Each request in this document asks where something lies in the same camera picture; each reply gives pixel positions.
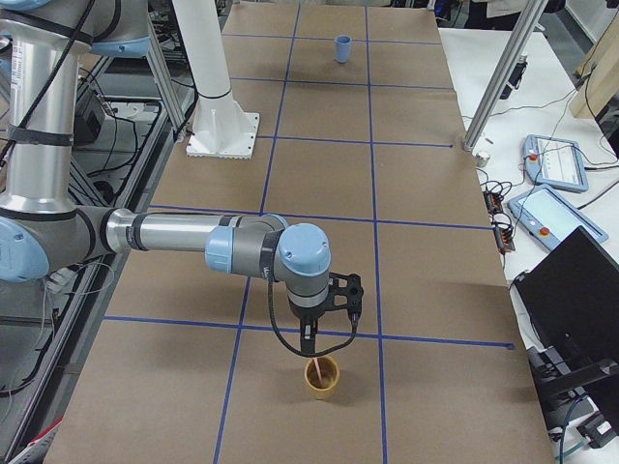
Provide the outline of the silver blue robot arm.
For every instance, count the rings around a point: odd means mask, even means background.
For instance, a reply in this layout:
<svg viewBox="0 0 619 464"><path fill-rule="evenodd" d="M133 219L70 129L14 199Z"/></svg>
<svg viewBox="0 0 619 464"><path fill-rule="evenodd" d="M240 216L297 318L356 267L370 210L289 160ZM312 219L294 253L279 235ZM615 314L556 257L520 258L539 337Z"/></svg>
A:
<svg viewBox="0 0 619 464"><path fill-rule="evenodd" d="M5 1L12 39L11 115L1 162L1 277L21 282L108 252L200 251L215 271L286 286L300 324L294 353L316 356L319 318L335 307L331 251L317 226L275 215L136 214L81 207L68 195L79 59L147 54L144 1Z"/></svg>

